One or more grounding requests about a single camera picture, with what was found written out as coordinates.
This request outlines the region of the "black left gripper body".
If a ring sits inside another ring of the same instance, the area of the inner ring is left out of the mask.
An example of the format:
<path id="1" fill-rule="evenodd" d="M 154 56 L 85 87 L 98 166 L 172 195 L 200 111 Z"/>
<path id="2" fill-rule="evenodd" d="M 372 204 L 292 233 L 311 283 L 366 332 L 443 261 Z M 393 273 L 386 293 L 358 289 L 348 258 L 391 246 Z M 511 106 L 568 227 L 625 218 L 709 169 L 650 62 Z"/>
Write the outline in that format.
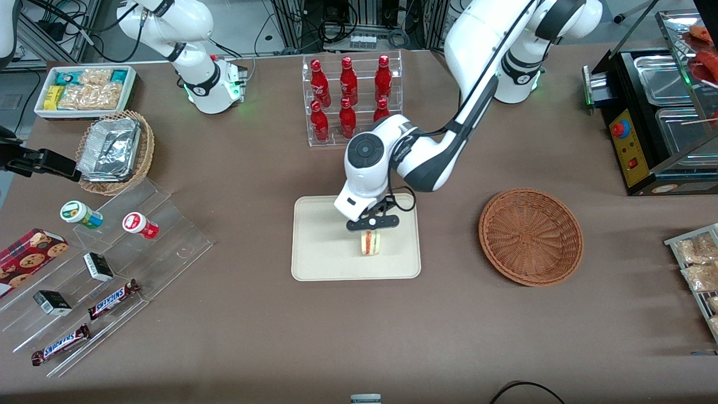
<path id="1" fill-rule="evenodd" d="M 356 222 L 347 221 L 346 229 L 349 232 L 372 232 L 382 228 L 394 228 L 399 225 L 397 215 L 372 215 L 367 214 Z"/>

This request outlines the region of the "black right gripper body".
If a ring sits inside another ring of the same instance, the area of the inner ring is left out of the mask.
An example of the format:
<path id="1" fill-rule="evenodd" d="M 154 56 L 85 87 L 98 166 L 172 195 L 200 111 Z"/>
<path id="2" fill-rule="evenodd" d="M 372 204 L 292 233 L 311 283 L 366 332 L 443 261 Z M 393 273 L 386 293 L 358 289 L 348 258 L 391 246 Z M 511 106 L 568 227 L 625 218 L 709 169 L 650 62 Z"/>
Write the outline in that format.
<path id="1" fill-rule="evenodd" d="M 25 177 L 31 177 L 33 173 L 49 173 L 73 182 L 79 182 L 81 177 L 81 172 L 77 170 L 76 162 L 73 159 L 50 149 L 33 150 L 25 148 L 22 161 L 25 165 Z"/>

